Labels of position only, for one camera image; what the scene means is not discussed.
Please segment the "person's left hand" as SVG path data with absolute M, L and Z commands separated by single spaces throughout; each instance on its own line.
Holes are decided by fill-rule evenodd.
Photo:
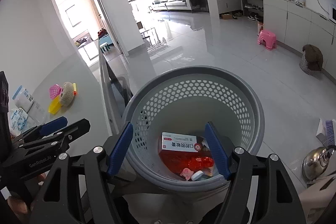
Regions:
M 27 215 L 29 213 L 26 203 L 20 199 L 9 196 L 7 203 L 16 216 Z

